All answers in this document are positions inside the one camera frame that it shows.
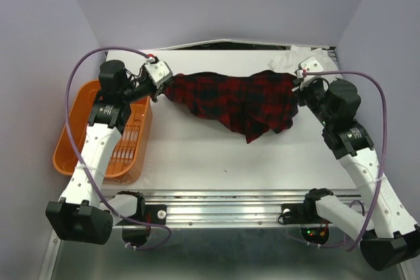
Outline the red plaid skirt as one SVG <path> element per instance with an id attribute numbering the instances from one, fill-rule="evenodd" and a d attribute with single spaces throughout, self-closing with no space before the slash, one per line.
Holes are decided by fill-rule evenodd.
<path id="1" fill-rule="evenodd" d="M 296 77 L 265 70 L 248 77 L 213 72 L 178 74 L 164 89 L 171 102 L 182 104 L 192 115 L 221 123 L 245 136 L 249 144 L 272 130 L 289 129 L 298 114 L 292 91 Z"/>

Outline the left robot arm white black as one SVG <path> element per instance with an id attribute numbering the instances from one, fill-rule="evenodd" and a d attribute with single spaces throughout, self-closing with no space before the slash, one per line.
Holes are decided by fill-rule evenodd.
<path id="1" fill-rule="evenodd" d="M 59 239 L 103 245 L 119 223 L 147 231 L 165 228 L 165 220 L 146 213 L 141 192 L 119 191 L 107 199 L 102 185 L 139 177 L 152 122 L 150 103 L 172 76 L 155 56 L 147 57 L 136 75 L 122 61 L 109 60 L 100 66 L 98 79 L 84 84 L 66 106 L 53 164 L 70 181 L 45 211 Z"/>

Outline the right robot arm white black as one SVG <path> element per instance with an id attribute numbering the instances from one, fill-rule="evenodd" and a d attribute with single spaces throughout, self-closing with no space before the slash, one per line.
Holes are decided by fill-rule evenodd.
<path id="1" fill-rule="evenodd" d="M 366 215 L 346 206 L 326 188 L 312 189 L 301 204 L 284 205 L 279 222 L 315 224 L 326 220 L 360 247 L 375 270 L 419 256 L 419 223 L 406 210 L 381 166 L 366 129 L 355 119 L 361 103 L 357 88 L 344 79 L 331 83 L 320 76 L 294 81 L 299 105 L 306 106 L 323 126 L 322 137 L 354 182 Z"/>

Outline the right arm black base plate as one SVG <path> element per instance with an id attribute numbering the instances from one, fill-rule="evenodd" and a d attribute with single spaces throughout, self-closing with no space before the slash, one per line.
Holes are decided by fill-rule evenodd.
<path id="1" fill-rule="evenodd" d="M 282 205 L 282 211 L 277 219 L 281 225 L 320 225 L 327 220 L 318 215 L 314 207 L 307 207 L 303 203 L 288 203 Z"/>

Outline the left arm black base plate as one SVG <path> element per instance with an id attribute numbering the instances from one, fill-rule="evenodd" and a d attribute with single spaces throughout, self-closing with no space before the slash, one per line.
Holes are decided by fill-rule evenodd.
<path id="1" fill-rule="evenodd" d="M 136 214 L 129 216 L 130 219 L 146 222 L 149 224 L 166 225 L 167 205 L 146 204 L 144 210 L 139 210 Z"/>

